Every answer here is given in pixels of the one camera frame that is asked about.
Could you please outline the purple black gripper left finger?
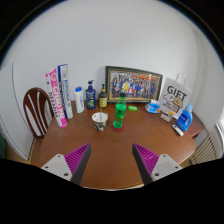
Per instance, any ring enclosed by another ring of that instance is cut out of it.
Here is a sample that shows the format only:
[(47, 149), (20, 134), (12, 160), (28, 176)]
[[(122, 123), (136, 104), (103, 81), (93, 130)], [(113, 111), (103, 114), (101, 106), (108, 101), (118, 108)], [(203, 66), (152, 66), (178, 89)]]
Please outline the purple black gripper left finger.
[(85, 144), (66, 155), (56, 154), (42, 169), (79, 185), (90, 155), (91, 145)]

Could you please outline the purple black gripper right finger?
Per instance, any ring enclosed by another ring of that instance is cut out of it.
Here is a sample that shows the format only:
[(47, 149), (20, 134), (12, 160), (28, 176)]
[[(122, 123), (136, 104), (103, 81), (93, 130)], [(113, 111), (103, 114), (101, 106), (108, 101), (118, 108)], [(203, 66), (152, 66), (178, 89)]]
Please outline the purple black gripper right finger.
[(136, 143), (132, 146), (132, 154), (136, 160), (144, 185), (148, 185), (182, 169), (167, 154), (158, 155)]

